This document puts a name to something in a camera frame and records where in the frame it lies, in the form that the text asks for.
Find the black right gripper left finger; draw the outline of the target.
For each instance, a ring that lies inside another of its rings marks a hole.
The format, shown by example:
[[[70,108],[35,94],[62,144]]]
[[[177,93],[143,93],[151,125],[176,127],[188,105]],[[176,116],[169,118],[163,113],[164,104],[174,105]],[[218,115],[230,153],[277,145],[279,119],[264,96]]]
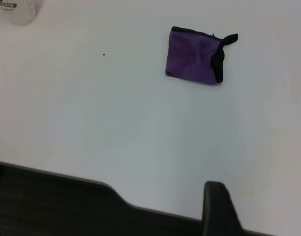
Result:
[[[246,235],[227,188],[218,181],[208,181],[204,184],[202,235]]]

